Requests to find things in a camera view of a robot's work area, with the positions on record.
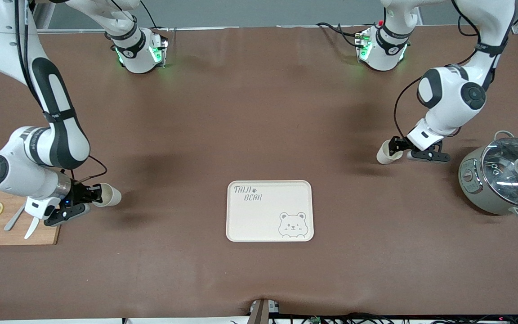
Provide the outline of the glass pot lid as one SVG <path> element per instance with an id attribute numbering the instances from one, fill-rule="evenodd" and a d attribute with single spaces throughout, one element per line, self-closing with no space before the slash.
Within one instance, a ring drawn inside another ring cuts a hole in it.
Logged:
<path id="1" fill-rule="evenodd" d="M 518 206 L 518 138 L 491 142 L 482 154 L 483 176 L 494 193 Z"/>

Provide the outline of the white kitchen utensil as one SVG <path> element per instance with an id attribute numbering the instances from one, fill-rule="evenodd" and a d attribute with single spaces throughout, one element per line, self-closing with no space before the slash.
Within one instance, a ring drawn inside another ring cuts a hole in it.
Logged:
<path id="1" fill-rule="evenodd" d="M 40 222 L 40 219 L 38 219 L 37 217 L 33 217 L 33 219 L 31 220 L 30 226 L 27 229 L 27 232 L 23 237 L 25 240 L 29 239 L 33 235 L 37 226 L 39 225 L 39 222 Z"/>

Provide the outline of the grey kitchen utensil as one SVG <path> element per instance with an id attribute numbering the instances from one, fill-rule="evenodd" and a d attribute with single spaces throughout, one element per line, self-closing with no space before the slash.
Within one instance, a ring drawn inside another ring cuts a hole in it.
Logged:
<path id="1" fill-rule="evenodd" d="M 23 203 L 23 205 L 16 211 L 16 213 L 13 215 L 13 217 L 7 222 L 7 224 L 4 226 L 4 231 L 9 232 L 13 229 L 15 224 L 17 223 L 18 219 L 22 215 L 22 212 L 25 209 L 26 203 Z"/>

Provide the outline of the cream tray with bear print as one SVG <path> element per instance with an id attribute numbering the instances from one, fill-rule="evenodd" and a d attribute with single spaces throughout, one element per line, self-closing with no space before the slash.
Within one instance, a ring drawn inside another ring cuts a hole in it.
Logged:
<path id="1" fill-rule="evenodd" d="M 312 188 L 305 180 L 236 180 L 228 185 L 231 242 L 308 242 L 314 237 Z"/>

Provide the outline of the grey-green electric cooking pot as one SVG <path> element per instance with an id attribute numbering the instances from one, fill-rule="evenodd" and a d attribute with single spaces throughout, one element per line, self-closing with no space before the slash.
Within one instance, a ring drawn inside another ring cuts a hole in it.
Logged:
<path id="1" fill-rule="evenodd" d="M 509 131 L 500 130 L 495 133 L 493 141 L 504 137 L 515 136 Z M 484 179 L 482 154 L 489 144 L 481 146 L 463 158 L 458 170 L 460 187 L 467 199 L 479 209 L 494 215 L 518 216 L 518 206 L 512 205 L 494 193 Z"/>

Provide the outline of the white paper cup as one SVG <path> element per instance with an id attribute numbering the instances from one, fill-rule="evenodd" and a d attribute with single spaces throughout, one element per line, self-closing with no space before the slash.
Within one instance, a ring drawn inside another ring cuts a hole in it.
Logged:
<path id="1" fill-rule="evenodd" d="M 115 187 L 108 183 L 99 183 L 101 189 L 99 200 L 93 201 L 92 204 L 97 207 L 113 207 L 121 202 L 122 194 Z"/>
<path id="2" fill-rule="evenodd" d="M 387 165 L 395 162 L 403 156 L 404 151 L 398 151 L 393 154 L 390 153 L 389 147 L 390 140 L 386 140 L 382 143 L 380 149 L 377 152 L 376 160 L 383 165 Z"/>

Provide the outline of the wooden cutting board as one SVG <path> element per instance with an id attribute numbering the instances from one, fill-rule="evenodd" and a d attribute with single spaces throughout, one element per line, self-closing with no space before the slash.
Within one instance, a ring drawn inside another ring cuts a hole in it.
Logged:
<path id="1" fill-rule="evenodd" d="M 25 197 L 17 197 L 0 192 L 0 202 L 4 205 L 4 211 L 0 215 L 0 246 L 56 244 L 60 227 L 45 226 L 42 221 L 39 222 L 35 232 L 29 239 L 25 240 L 23 238 L 33 219 L 33 217 L 25 211 L 22 212 L 13 229 L 9 232 L 4 231 L 4 226 L 25 201 Z"/>

